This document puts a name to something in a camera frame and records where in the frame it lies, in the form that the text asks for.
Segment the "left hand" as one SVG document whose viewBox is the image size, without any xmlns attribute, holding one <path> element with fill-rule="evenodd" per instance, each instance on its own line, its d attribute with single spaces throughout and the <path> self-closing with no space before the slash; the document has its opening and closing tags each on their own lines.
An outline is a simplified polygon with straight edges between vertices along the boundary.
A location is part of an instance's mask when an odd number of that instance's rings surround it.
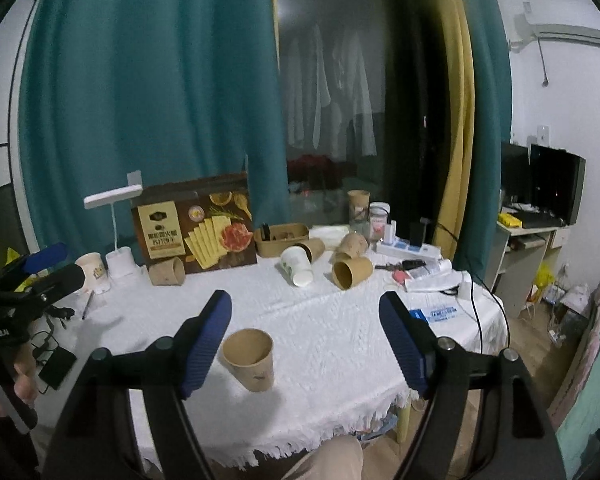
<svg viewBox="0 0 600 480">
<path fill-rule="evenodd" d="M 26 342 L 12 356 L 9 364 L 10 386 L 15 396 L 29 408 L 32 408 L 38 396 L 38 387 L 35 381 L 36 362 L 32 354 L 31 345 Z M 6 417 L 7 413 L 0 401 L 0 417 Z"/>
</svg>

